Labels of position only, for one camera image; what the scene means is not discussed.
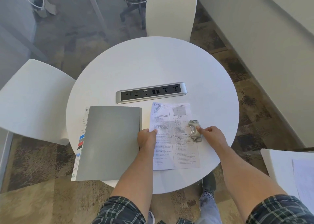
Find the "gray binder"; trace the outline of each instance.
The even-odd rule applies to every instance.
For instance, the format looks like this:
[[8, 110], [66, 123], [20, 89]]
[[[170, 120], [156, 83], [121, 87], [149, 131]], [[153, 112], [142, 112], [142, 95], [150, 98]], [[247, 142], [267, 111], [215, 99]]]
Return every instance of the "gray binder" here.
[[139, 151], [141, 129], [140, 107], [90, 107], [76, 181], [119, 179]]

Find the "floor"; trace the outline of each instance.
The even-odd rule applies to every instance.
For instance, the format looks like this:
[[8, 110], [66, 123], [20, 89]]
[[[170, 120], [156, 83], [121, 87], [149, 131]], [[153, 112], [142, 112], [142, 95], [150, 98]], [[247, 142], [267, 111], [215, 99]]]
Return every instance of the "floor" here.
[[[67, 25], [69, 18], [62, 11], [65, 8], [57, 0], [50, 1], [57, 4], [60, 12], [54, 17], [37, 18], [34, 44], [48, 56], [49, 64], [74, 79], [92, 59], [114, 44], [146, 36], [140, 29], [137, 11], [128, 15], [126, 22], [120, 21], [119, 13], [126, 7], [123, 0], [97, 0], [108, 19], [109, 33], [115, 38], [111, 44], [94, 17], [87, 18], [87, 25], [78, 26], [72, 20]], [[85, 15], [91, 15], [88, 0], [80, 2], [86, 2], [81, 7]], [[232, 78], [240, 106], [239, 127], [232, 148], [267, 173], [260, 150], [297, 148], [296, 140], [199, 3], [190, 42], [212, 54]], [[0, 194], [0, 219], [25, 224], [90, 223], [113, 188], [100, 181], [70, 182], [74, 159], [70, 145], [15, 135]], [[214, 169], [214, 175], [217, 182], [214, 195], [223, 224], [242, 223], [220, 165]], [[179, 217], [197, 220], [200, 192], [201, 185], [197, 182], [172, 193], [153, 195], [151, 210], [156, 221], [175, 224]]]

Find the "round white table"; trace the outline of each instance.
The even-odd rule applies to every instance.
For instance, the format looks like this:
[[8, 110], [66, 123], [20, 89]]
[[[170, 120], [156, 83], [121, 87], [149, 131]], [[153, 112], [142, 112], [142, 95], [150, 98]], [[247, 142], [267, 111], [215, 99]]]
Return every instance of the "round white table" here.
[[[184, 82], [183, 96], [116, 104], [116, 91]], [[142, 127], [149, 128], [152, 102], [190, 103], [192, 119], [205, 128], [215, 125], [231, 146], [239, 121], [235, 87], [222, 65], [200, 47], [170, 37], [142, 37], [125, 41], [97, 56], [75, 82], [66, 111], [69, 140], [77, 150], [85, 107], [142, 108]], [[153, 194], [189, 186], [210, 173], [220, 160], [203, 138], [198, 143], [200, 168], [154, 171]], [[117, 180], [105, 181], [115, 187]]]

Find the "jeans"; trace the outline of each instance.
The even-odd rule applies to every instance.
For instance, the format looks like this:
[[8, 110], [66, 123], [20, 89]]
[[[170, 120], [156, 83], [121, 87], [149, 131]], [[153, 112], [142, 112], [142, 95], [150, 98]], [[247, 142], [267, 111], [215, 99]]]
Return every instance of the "jeans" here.
[[218, 207], [211, 193], [203, 191], [200, 197], [201, 216], [196, 224], [222, 224]]

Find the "hand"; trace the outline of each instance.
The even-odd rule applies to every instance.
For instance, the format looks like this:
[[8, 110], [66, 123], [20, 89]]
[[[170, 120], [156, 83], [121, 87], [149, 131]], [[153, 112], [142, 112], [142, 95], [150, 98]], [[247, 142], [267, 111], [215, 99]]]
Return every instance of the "hand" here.
[[203, 129], [203, 128], [197, 126], [196, 130], [205, 137], [207, 142], [213, 148], [215, 148], [217, 146], [228, 146], [225, 135], [217, 127], [210, 126], [210, 127]]
[[149, 132], [149, 129], [141, 130], [138, 133], [138, 144], [140, 149], [143, 147], [155, 149], [157, 130]]

